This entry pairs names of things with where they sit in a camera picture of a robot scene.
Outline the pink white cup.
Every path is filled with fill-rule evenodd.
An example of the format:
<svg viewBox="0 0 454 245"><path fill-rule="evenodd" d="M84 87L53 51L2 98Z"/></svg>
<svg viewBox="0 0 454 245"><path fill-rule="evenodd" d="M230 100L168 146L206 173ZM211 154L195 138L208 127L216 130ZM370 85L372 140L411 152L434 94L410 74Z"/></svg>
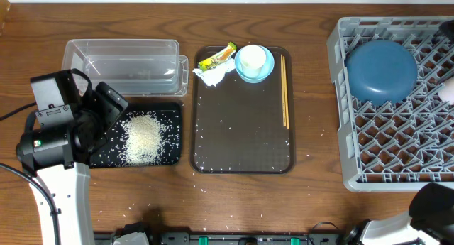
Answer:
<svg viewBox="0 0 454 245"><path fill-rule="evenodd" d="M454 105L454 77L444 81L443 87L438 91L438 97L442 102Z"/></svg>

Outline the silver foil wrapper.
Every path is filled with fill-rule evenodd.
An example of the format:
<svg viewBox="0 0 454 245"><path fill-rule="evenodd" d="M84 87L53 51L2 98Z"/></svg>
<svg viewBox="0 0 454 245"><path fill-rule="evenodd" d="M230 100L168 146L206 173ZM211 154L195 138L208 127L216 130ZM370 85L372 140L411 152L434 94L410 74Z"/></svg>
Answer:
<svg viewBox="0 0 454 245"><path fill-rule="evenodd" d="M193 73L201 78L207 87L216 87L216 85L225 77L226 73L231 72L234 68L235 60L230 59L207 71L195 68L193 69Z"/></svg>

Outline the cream paper cup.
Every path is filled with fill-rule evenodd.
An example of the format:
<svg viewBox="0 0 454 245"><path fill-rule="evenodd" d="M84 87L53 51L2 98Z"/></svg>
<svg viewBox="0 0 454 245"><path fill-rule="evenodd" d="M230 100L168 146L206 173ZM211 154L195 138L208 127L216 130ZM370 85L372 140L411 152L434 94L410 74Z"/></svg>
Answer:
<svg viewBox="0 0 454 245"><path fill-rule="evenodd" d="M259 76L266 62L266 53L259 45L247 45L240 51L240 66L246 77L255 79Z"/></svg>

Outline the wooden chopstick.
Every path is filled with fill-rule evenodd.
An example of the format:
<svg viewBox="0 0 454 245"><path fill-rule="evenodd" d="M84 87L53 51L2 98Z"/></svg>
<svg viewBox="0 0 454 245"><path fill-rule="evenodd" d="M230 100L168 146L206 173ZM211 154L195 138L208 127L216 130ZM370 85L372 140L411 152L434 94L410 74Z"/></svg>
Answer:
<svg viewBox="0 0 454 245"><path fill-rule="evenodd" d="M287 69L286 59L282 56L282 76L284 84L284 99L285 99L285 112L286 112L286 128L289 129L289 102L288 102L288 90L287 90Z"/></svg>
<svg viewBox="0 0 454 245"><path fill-rule="evenodd" d="M287 105L285 97L285 84L284 84L284 56L280 56L280 69L281 69L281 87L282 87L282 115L283 126L287 128Z"/></svg>

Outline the light blue small bowl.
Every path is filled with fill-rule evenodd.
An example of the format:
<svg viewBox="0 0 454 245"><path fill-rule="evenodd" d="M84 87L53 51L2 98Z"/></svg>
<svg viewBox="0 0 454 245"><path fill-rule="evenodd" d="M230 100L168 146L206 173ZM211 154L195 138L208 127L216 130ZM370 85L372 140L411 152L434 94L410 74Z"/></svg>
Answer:
<svg viewBox="0 0 454 245"><path fill-rule="evenodd" d="M239 60L239 57L240 57L240 51L244 48L242 47L237 53L236 53L236 56L235 56L235 67L236 67L236 71L238 73L238 75L246 82L249 82L249 83L259 83L259 82L262 82L263 80L266 79L266 77L273 71L274 69L274 65L275 65L275 59L272 55L272 53L264 46L261 46L263 48L263 50L265 51L266 53L266 62L263 66L263 68L261 69L261 72L259 74L258 77L256 77L255 79L251 79L249 77L246 77L244 74L243 74L243 71L242 71L242 67L240 66L240 60Z"/></svg>

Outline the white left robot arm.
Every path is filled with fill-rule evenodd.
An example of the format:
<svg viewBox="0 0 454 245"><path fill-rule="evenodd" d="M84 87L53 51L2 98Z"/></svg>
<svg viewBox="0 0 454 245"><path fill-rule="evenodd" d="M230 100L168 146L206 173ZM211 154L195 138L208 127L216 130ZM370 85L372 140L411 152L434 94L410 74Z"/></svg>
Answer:
<svg viewBox="0 0 454 245"><path fill-rule="evenodd" d="M31 177L44 244L94 244L90 160L128 102L105 82L26 119L16 155Z"/></svg>

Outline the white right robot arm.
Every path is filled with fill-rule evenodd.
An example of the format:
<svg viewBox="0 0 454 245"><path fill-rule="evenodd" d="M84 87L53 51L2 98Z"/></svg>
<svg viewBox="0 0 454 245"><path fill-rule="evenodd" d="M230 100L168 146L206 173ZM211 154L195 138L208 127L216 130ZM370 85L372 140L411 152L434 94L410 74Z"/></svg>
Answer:
<svg viewBox="0 0 454 245"><path fill-rule="evenodd" d="M453 243L453 19L346 17L328 40L343 183L413 192L344 244Z"/></svg>

